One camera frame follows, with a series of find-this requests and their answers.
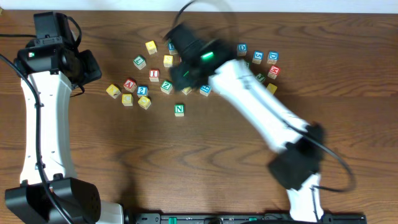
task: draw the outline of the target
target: white backdrop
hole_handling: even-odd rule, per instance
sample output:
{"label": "white backdrop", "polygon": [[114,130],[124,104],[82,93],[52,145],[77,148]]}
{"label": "white backdrop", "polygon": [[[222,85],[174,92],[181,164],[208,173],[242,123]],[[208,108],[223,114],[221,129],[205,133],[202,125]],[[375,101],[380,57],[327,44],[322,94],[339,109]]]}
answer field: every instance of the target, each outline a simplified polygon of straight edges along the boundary
{"label": "white backdrop", "polygon": [[[235,12],[398,13],[398,0],[225,0]],[[188,0],[0,0],[3,9],[178,11]],[[204,3],[188,11],[217,11]]]}

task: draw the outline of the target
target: green light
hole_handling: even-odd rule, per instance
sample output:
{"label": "green light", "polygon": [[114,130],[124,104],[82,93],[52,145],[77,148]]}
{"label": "green light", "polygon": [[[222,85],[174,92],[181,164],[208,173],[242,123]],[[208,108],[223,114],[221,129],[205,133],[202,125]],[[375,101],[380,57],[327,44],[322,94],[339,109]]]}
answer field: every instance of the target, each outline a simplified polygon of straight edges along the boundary
{"label": "green light", "polygon": [[204,55],[202,55],[200,57],[201,57],[202,60],[207,60],[207,59],[212,58],[213,56],[214,56],[213,52],[208,52],[208,53],[205,53]]}

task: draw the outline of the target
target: wood grain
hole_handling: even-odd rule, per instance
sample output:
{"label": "wood grain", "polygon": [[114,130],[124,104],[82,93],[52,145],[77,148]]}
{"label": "wood grain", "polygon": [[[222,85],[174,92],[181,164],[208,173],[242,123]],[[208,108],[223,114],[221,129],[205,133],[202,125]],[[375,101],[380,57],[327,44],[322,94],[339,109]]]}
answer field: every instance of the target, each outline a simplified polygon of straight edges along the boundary
{"label": "wood grain", "polygon": [[[34,11],[4,11],[0,33],[33,34]],[[166,213],[253,213],[288,210],[284,189],[266,164],[274,158],[255,129],[214,93],[165,95],[148,79],[167,54],[162,38],[172,12],[65,11],[83,30],[80,50],[90,49],[103,72],[70,101],[70,145],[81,180],[101,198]],[[321,123],[326,143],[352,166],[358,188],[322,192],[332,212],[363,212],[369,223],[398,222],[398,16],[377,14],[239,13],[237,35],[255,50],[280,53],[276,97],[308,121]],[[228,38],[222,14],[186,13],[182,20],[202,36]],[[144,43],[155,40],[158,53]],[[26,39],[0,39],[14,58]],[[132,59],[142,54],[147,66]],[[252,68],[267,70],[265,62]],[[152,106],[133,108],[109,97],[111,83],[127,77],[148,85]],[[25,151],[25,104],[20,80],[0,67],[0,191],[17,187]],[[173,105],[184,103],[185,117]],[[346,175],[331,157],[322,163],[322,184],[339,187]],[[20,223],[0,201],[1,223]]]}

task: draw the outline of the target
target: brown wood surface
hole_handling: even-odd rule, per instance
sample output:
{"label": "brown wood surface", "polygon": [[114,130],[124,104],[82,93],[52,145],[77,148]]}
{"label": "brown wood surface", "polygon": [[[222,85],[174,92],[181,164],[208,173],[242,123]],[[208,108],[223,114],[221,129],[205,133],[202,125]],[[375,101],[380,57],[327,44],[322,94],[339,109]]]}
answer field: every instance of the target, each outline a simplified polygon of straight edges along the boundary
{"label": "brown wood surface", "polygon": [[[34,11],[3,11],[0,33],[33,34]],[[166,95],[149,81],[163,66],[162,38],[174,12],[64,12],[83,29],[80,50],[90,49],[102,79],[72,98],[70,145],[81,180],[101,198],[165,213],[288,210],[285,190],[266,164],[274,158],[256,130],[225,100],[211,93]],[[348,194],[321,192],[332,212],[363,212],[369,223],[398,222],[398,16],[372,14],[237,14],[239,40],[254,50],[280,53],[276,97],[327,131],[326,143],[346,159],[358,180]],[[203,36],[228,36],[221,14],[188,13]],[[145,42],[155,40],[149,55]],[[27,43],[1,38],[0,52],[13,59]],[[141,71],[132,59],[142,54]],[[266,63],[252,67],[265,71]],[[152,106],[126,108],[105,92],[127,77],[148,85]],[[25,104],[20,80],[0,66],[0,192],[19,185],[25,153]],[[174,116],[184,103],[185,117]],[[330,156],[322,184],[341,187],[344,170]],[[20,223],[0,200],[0,222]]]}

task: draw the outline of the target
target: blue block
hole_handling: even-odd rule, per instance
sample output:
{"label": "blue block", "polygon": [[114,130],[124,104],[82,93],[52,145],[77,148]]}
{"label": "blue block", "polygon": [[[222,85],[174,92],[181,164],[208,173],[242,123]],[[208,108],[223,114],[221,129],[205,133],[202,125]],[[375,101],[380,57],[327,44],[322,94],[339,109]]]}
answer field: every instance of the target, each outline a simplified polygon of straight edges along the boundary
{"label": "blue block", "polygon": [[238,52],[248,51],[248,46],[246,44],[238,44]]}
{"label": "blue block", "polygon": [[254,59],[258,59],[258,60],[262,60],[263,56],[264,56],[264,53],[262,53],[260,51],[255,51],[253,58]]}
{"label": "blue block", "polygon": [[209,93],[210,90],[211,90],[211,87],[209,85],[203,85],[203,86],[200,87],[200,90],[204,91],[206,93]]}
{"label": "blue block", "polygon": [[279,58],[278,52],[269,52],[268,59],[278,60],[278,58]]}
{"label": "blue block", "polygon": [[148,87],[146,86],[139,86],[137,89],[137,95],[146,95],[148,92]]}
{"label": "blue block", "polygon": [[174,45],[172,43],[169,43],[169,50],[175,50]]}

